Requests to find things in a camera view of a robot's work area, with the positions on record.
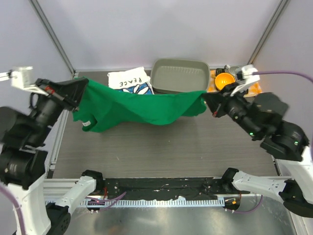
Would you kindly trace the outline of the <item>grey plastic tray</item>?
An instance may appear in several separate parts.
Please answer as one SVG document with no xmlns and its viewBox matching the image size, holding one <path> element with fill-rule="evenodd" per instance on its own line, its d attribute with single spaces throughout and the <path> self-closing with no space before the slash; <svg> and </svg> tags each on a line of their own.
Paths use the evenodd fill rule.
<svg viewBox="0 0 313 235">
<path fill-rule="evenodd" d="M 154 63 L 150 77 L 151 85 L 158 93 L 177 94 L 206 91 L 211 71 L 202 61 L 162 58 Z"/>
</svg>

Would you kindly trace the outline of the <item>orange bowl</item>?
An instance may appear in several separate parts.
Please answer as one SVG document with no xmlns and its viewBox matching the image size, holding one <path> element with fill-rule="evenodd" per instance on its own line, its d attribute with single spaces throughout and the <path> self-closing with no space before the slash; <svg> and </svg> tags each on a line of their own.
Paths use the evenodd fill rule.
<svg viewBox="0 0 313 235">
<path fill-rule="evenodd" d="M 221 91 L 226 85 L 234 83 L 236 80 L 233 75 L 229 73 L 220 73 L 215 78 L 215 87 L 218 91 Z"/>
</svg>

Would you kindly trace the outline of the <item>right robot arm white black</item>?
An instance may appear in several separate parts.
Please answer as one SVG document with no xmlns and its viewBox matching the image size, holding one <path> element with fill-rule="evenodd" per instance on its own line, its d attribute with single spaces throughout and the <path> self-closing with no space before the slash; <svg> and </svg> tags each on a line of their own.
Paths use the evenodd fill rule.
<svg viewBox="0 0 313 235">
<path fill-rule="evenodd" d="M 298 125 L 283 120 L 288 104 L 273 93 L 257 95 L 252 102 L 242 95 L 205 93 L 203 98 L 213 117 L 228 115 L 253 141 L 284 166 L 290 180 L 270 180 L 228 168 L 222 176 L 221 188 L 226 193 L 249 191 L 272 198 L 306 218 L 313 216 L 312 147 Z"/>
</svg>

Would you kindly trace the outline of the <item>green t shirt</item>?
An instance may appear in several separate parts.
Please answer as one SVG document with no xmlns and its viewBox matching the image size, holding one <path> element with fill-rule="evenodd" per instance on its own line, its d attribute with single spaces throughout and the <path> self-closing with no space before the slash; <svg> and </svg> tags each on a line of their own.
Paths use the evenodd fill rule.
<svg viewBox="0 0 313 235">
<path fill-rule="evenodd" d="M 204 113 L 205 93 L 132 94 L 89 80 L 79 110 L 72 116 L 74 122 L 82 122 L 85 132 L 101 133 L 124 122 L 163 126 Z"/>
</svg>

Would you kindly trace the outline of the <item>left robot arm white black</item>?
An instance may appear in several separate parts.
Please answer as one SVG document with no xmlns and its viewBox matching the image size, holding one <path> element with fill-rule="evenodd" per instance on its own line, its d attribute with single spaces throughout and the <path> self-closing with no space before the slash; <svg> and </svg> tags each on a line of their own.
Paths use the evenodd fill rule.
<svg viewBox="0 0 313 235">
<path fill-rule="evenodd" d="M 86 78 L 58 83 L 38 79 L 29 86 L 18 82 L 17 88 L 38 97 L 29 103 L 31 112 L 0 109 L 0 190 L 13 204 L 18 235 L 64 234 L 80 203 L 89 194 L 103 192 L 103 175 L 86 170 L 59 200 L 44 199 L 45 140 L 64 110 L 79 109 L 88 82 Z"/>
</svg>

